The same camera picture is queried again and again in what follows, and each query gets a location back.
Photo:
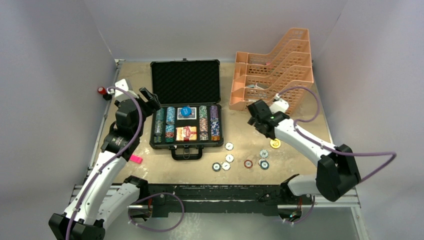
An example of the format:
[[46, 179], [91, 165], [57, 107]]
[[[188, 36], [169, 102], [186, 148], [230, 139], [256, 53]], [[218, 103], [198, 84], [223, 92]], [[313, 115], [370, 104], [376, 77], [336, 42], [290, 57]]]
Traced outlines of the red gold card deck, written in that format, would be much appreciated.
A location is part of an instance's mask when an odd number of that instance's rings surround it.
[[184, 126], [176, 128], [177, 142], [194, 142], [198, 140], [198, 133], [196, 126]]

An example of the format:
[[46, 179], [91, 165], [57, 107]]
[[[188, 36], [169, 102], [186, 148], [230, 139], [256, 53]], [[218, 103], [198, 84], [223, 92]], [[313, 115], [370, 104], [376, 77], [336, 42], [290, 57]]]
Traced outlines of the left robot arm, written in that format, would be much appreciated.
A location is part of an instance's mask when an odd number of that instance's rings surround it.
[[107, 197], [107, 193], [138, 147], [146, 118], [161, 105], [157, 95], [145, 87], [139, 91], [146, 101], [119, 87], [112, 86], [109, 90], [115, 96], [123, 93], [127, 98], [116, 100], [116, 121], [110, 126], [97, 162], [81, 190], [63, 213], [54, 213], [48, 221], [58, 240], [102, 240], [110, 225], [131, 203], [142, 205], [149, 199], [147, 181], [134, 176], [111, 197]]

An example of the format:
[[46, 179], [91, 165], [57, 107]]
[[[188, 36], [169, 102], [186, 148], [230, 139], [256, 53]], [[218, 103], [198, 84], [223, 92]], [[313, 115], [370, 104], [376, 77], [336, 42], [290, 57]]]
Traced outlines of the blue round button chip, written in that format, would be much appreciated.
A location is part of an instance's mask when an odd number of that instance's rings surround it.
[[193, 111], [189, 106], [184, 106], [180, 110], [180, 114], [182, 117], [190, 117], [192, 115]]

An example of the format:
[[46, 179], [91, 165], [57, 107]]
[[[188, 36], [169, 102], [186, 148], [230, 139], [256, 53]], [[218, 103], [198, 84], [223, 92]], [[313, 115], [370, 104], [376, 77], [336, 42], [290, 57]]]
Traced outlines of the white poker chip lower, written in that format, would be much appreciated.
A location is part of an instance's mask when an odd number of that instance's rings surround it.
[[230, 163], [228, 163], [228, 162], [224, 162], [224, 163], [222, 163], [221, 168], [222, 168], [224, 171], [228, 171], [228, 170], [231, 168], [231, 164], [230, 164]]

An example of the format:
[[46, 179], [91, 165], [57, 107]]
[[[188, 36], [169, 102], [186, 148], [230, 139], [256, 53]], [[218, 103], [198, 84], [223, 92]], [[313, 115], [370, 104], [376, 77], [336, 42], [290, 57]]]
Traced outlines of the red emergency button left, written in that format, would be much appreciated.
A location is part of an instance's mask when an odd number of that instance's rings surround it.
[[112, 95], [107, 91], [104, 87], [99, 87], [97, 92], [102, 96], [102, 98], [106, 101], [110, 101], [112, 99]]

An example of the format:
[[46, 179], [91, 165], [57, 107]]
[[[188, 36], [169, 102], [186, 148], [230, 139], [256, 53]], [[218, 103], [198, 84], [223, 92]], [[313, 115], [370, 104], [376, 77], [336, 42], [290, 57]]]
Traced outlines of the red poker chip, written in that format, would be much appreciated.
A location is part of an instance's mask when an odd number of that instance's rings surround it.
[[247, 169], [251, 169], [251, 168], [253, 167], [253, 162], [252, 162], [251, 160], [249, 160], [249, 159], [246, 159], [246, 160], [243, 162], [243, 165], [244, 165], [244, 167], [245, 167], [245, 168], [247, 168]]

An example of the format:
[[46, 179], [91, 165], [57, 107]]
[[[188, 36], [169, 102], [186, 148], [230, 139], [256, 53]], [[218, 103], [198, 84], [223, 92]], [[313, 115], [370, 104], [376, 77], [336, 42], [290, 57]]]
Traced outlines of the black base frame rail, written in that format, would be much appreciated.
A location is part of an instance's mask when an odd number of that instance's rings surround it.
[[310, 196], [294, 196], [283, 184], [158, 184], [143, 187], [140, 198], [153, 196], [154, 218], [170, 213], [262, 214], [288, 218], [299, 206], [312, 203]]

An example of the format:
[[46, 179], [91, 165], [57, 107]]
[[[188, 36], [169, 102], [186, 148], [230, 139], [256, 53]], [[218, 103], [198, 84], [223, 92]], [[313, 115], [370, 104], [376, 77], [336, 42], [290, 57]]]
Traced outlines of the white poker chip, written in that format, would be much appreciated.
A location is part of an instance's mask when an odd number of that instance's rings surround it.
[[234, 149], [234, 144], [231, 143], [231, 142], [227, 142], [225, 144], [225, 149], [228, 150], [228, 151], [232, 151]]
[[259, 155], [260, 155], [261, 158], [266, 159], [269, 156], [269, 152], [267, 150], [265, 150], [265, 149], [262, 149], [259, 152]]
[[222, 168], [224, 171], [228, 171], [228, 170], [231, 168], [231, 164], [230, 164], [230, 163], [228, 163], [228, 162], [224, 162], [224, 163], [222, 163], [221, 168]]
[[232, 163], [234, 161], [234, 159], [235, 158], [234, 158], [234, 156], [232, 154], [227, 154], [225, 156], [225, 161], [228, 162], [228, 163]]

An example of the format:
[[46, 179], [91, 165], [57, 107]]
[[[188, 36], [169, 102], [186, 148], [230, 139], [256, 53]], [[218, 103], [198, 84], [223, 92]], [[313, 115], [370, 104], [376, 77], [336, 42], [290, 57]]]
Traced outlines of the blue playing card deck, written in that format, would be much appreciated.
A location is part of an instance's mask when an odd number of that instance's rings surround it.
[[177, 120], [196, 120], [197, 108], [196, 107], [179, 107], [177, 109]]

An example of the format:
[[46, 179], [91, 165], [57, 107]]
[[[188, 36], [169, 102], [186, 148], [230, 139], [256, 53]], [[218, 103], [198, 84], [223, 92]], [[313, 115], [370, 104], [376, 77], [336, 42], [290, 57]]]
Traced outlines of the orange plastic file tray rack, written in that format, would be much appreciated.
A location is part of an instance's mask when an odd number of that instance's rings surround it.
[[314, 82], [309, 30], [293, 27], [269, 53], [236, 53], [229, 109], [246, 111], [257, 100], [270, 104], [287, 90], [284, 100], [290, 114], [304, 98], [301, 87], [310, 88]]

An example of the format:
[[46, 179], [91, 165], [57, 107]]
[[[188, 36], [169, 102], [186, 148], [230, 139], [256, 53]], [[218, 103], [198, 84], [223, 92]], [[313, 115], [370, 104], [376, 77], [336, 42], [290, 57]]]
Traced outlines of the yellow round button chip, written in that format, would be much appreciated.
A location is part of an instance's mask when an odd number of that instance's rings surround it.
[[273, 149], [278, 149], [281, 147], [281, 141], [279, 139], [272, 139], [270, 140], [269, 144]]

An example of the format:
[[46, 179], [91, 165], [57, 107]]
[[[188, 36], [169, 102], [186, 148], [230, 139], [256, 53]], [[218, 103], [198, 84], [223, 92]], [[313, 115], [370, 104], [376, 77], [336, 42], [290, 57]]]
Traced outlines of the pink highlighter marker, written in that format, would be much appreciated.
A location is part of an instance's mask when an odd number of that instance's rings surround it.
[[132, 162], [134, 162], [134, 163], [137, 163], [137, 164], [141, 164], [143, 162], [143, 158], [140, 157], [140, 156], [136, 156], [136, 155], [132, 155], [129, 158], [129, 160], [132, 161]]

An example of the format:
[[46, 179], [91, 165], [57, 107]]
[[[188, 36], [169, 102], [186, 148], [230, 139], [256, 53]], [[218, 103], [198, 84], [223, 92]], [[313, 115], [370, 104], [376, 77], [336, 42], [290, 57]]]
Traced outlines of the white poker chip right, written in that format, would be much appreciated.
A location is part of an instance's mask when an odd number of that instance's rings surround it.
[[261, 158], [266, 159], [269, 156], [269, 152], [267, 150], [265, 150], [265, 149], [262, 149], [259, 152], [259, 155], [260, 155]]

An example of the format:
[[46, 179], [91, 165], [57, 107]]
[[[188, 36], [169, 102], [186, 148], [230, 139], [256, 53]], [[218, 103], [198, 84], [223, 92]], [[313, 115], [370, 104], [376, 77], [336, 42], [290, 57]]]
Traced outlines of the dark green poker chip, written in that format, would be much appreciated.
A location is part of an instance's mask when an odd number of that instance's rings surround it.
[[222, 166], [218, 162], [214, 162], [212, 164], [212, 169], [213, 169], [214, 172], [219, 172], [221, 170], [221, 168], [222, 168]]

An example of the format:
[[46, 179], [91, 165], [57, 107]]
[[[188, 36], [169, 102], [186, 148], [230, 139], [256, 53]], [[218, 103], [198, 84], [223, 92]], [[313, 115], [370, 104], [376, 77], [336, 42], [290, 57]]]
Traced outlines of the teal poker chip right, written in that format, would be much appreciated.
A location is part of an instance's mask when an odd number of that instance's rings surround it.
[[262, 170], [268, 170], [269, 169], [269, 167], [270, 167], [270, 164], [269, 164], [269, 162], [268, 161], [266, 161], [266, 160], [260, 160], [259, 161], [259, 166], [260, 166], [260, 168], [262, 169]]

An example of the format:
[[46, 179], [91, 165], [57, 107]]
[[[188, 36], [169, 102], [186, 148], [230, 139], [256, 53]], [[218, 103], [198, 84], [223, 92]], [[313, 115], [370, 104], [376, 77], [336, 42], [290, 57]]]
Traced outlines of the white poker chip upper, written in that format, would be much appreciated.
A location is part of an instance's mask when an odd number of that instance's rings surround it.
[[234, 144], [231, 143], [231, 142], [227, 142], [225, 144], [225, 149], [228, 150], [228, 151], [232, 151], [234, 149]]

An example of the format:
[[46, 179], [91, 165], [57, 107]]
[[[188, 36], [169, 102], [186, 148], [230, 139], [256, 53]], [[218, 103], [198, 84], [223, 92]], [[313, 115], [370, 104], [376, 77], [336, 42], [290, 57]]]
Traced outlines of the black poker set case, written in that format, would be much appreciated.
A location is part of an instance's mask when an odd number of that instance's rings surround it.
[[[161, 109], [153, 114], [150, 146], [170, 150], [176, 161], [194, 161], [205, 148], [224, 143], [220, 66], [217, 59], [153, 61], [150, 63], [153, 93]], [[177, 109], [197, 108], [197, 119], [177, 120]], [[176, 141], [176, 128], [197, 127], [196, 141]]]

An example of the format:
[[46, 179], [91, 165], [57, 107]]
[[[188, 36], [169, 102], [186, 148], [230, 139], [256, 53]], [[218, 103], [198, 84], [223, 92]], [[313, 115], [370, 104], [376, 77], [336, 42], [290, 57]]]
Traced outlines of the white poker chip middle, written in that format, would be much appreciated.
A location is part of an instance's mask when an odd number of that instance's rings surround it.
[[227, 154], [225, 156], [225, 161], [228, 162], [228, 163], [232, 163], [234, 161], [234, 159], [235, 158], [234, 158], [234, 156], [232, 154]]

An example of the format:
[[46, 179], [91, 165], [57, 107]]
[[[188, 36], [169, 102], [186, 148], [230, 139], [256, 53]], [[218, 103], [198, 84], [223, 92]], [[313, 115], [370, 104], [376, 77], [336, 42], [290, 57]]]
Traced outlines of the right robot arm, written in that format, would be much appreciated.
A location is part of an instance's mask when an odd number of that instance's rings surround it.
[[337, 201], [362, 180], [352, 155], [352, 149], [319, 139], [282, 111], [272, 111], [258, 100], [248, 107], [251, 115], [248, 124], [271, 140], [280, 140], [309, 159], [316, 166], [316, 174], [295, 174], [281, 184], [280, 196], [288, 204], [302, 195], [321, 195], [330, 202]]

